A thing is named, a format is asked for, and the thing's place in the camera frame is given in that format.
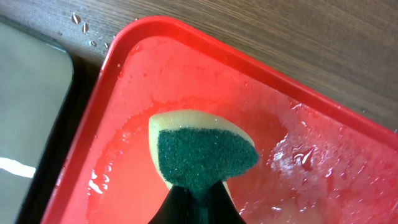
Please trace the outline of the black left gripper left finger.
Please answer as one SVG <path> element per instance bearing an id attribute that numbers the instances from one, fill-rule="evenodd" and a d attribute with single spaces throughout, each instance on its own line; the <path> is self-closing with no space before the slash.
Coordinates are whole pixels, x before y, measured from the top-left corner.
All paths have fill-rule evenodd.
<path id="1" fill-rule="evenodd" d="M 149 224 L 189 224 L 192 196 L 187 188 L 173 186 Z"/>

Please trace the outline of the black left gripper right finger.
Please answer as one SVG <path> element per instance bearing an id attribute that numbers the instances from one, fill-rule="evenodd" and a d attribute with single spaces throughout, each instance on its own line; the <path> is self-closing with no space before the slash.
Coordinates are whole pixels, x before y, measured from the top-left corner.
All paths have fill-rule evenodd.
<path id="1" fill-rule="evenodd" d="M 236 210 L 222 181 L 217 181 L 207 193 L 209 224 L 246 224 Z"/>

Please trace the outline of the green yellow sponge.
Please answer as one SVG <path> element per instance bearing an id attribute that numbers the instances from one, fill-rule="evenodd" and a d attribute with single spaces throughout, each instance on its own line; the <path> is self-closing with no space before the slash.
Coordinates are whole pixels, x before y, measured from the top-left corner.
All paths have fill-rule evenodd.
<path id="1" fill-rule="evenodd" d="M 259 160 L 254 141 L 239 126 L 198 110 L 155 114 L 149 119 L 149 150 L 168 188 L 183 187 L 197 200 Z"/>

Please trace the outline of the red plastic tray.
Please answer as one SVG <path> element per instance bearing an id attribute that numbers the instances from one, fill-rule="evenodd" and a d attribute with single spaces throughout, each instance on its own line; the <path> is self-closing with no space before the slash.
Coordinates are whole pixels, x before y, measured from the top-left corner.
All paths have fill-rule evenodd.
<path id="1" fill-rule="evenodd" d="M 229 179 L 247 223 L 396 223 L 397 134 L 171 17 L 114 38 L 43 223 L 147 223 L 168 194 L 149 118 L 194 109 L 253 139 Z"/>

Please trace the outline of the black water tray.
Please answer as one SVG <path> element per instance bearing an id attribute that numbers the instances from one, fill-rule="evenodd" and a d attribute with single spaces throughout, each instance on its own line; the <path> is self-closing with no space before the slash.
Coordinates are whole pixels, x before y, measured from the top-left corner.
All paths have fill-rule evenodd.
<path id="1" fill-rule="evenodd" d="M 1 222 L 38 223 L 81 78 L 56 40 L 1 18 Z"/>

